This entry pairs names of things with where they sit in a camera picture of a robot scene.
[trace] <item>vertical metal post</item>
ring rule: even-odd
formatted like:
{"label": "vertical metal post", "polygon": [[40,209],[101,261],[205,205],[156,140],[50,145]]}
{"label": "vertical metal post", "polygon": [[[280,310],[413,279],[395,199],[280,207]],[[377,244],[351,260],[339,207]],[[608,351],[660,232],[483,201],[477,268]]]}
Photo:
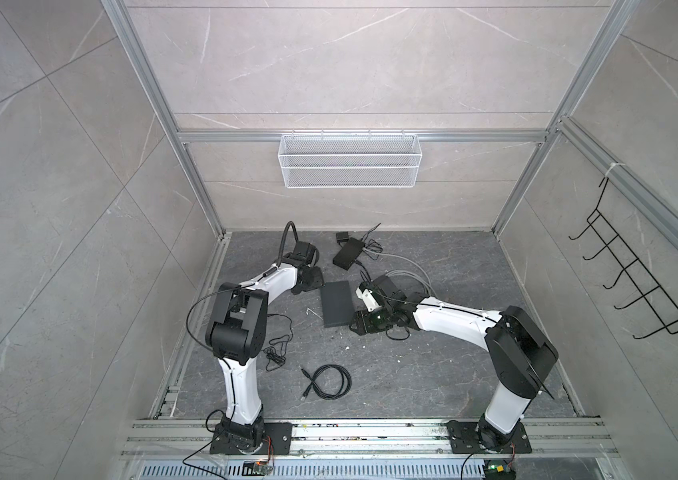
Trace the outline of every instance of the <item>vertical metal post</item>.
{"label": "vertical metal post", "polygon": [[203,209],[206,219],[214,230],[214,234],[217,238],[221,239],[221,236],[225,231],[219,221],[219,215],[217,215],[216,210],[214,210],[214,205],[211,203],[209,192],[205,189],[198,168],[192,161],[185,145],[179,140],[179,129],[176,126],[173,115],[171,115],[171,110],[169,110],[169,104],[166,101],[166,97],[163,96],[163,92],[158,85],[155,73],[150,67],[150,63],[147,60],[147,55],[144,52],[144,48],[142,48],[139,37],[136,35],[134,25],[131,23],[131,18],[126,10],[126,6],[123,5],[122,0],[102,0],[102,5],[104,6],[107,15],[110,16],[113,28],[118,34],[118,38],[120,38],[123,48],[126,50],[126,54],[136,72],[136,76],[139,78],[140,83],[147,94],[147,98],[152,104],[152,110],[155,111],[158,121],[163,127],[163,130],[166,131],[166,138],[169,139],[171,148],[179,159],[181,168],[185,171],[185,175],[187,175],[187,180],[189,180],[190,186],[195,192],[195,196],[198,197],[198,201],[200,202],[200,206]]}
{"label": "vertical metal post", "polygon": [[558,123],[565,117],[570,116],[578,102],[582,100],[584,92],[589,84],[592,83],[595,74],[598,73],[601,65],[603,65],[603,61],[608,56],[608,53],[611,52],[616,39],[622,33],[624,26],[639,3],[640,0],[616,0],[608,11],[603,25],[601,25],[598,34],[594,37],[589,52],[584,56],[584,61],[579,67],[578,72],[576,72],[573,82],[571,82],[571,86],[568,87],[568,91],[565,92],[563,100],[552,116],[552,120],[547,127],[546,141],[534,150],[531,159],[528,160],[526,168],[520,174],[520,178],[518,178],[515,187],[512,189],[512,193],[510,193],[507,202],[499,213],[497,221],[491,229],[495,235],[500,235],[502,230],[504,230],[507,222],[509,222],[509,218],[515,213],[515,209],[520,204],[523,195],[526,194],[531,181],[536,177],[536,173],[542,166],[547,153],[560,136]]}

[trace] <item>white mesh basket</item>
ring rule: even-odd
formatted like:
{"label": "white mesh basket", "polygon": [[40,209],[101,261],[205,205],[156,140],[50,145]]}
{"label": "white mesh basket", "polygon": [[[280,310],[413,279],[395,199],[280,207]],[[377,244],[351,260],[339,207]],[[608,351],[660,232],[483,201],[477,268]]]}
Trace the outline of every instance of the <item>white mesh basket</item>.
{"label": "white mesh basket", "polygon": [[277,151],[287,188],[413,187],[415,134],[289,134]]}

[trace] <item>dark gray notebook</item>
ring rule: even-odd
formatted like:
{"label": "dark gray notebook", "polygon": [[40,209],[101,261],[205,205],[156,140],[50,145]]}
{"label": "dark gray notebook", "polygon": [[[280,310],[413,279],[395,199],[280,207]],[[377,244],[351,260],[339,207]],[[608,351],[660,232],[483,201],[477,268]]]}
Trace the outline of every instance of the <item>dark gray notebook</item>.
{"label": "dark gray notebook", "polygon": [[321,288],[323,327],[347,326],[352,323],[355,307],[352,304],[350,282],[329,282]]}

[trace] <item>black mounting plate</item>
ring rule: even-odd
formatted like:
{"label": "black mounting plate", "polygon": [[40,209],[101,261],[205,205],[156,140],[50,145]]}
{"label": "black mounting plate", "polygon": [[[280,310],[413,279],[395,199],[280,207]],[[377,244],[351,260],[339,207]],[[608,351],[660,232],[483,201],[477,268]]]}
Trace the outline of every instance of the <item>black mounting plate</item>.
{"label": "black mounting plate", "polygon": [[[451,452],[453,453],[486,453],[486,449],[480,446],[477,432],[478,422],[458,422],[451,420],[446,424],[448,428]],[[512,444],[515,444],[515,453],[531,453],[531,442],[528,441],[526,427],[521,423],[507,444],[496,451],[489,453],[512,453]]]}
{"label": "black mounting plate", "polygon": [[[291,451],[291,430],[294,425],[291,423],[281,423],[281,422],[272,422],[265,423],[265,435],[272,438],[272,449],[275,455],[288,455]],[[265,440],[262,443],[263,447],[259,448],[257,452],[254,452],[252,455],[266,455],[267,454],[267,441]],[[221,453],[225,455],[241,455],[240,450],[230,443],[229,438],[226,436],[218,436],[214,438],[214,441],[211,442],[211,449],[209,453]]]}

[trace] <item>perforated metal strip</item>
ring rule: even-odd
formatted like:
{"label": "perforated metal strip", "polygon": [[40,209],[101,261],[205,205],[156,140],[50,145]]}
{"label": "perforated metal strip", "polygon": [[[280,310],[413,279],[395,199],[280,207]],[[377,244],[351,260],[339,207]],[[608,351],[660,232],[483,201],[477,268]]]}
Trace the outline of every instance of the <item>perforated metal strip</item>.
{"label": "perforated metal strip", "polygon": [[[399,478],[417,480],[459,478],[462,458],[416,458],[416,459],[374,459],[374,460],[310,460],[283,458],[275,462],[275,470],[266,477],[254,475],[243,466],[244,460],[231,460],[227,469],[212,467],[210,463],[196,460],[191,463],[224,475],[229,480],[326,480]],[[468,460],[464,466],[464,478],[483,478],[483,460]],[[142,469],[142,480],[180,480],[183,478],[216,478],[197,468],[184,466],[179,460],[150,460]]]}

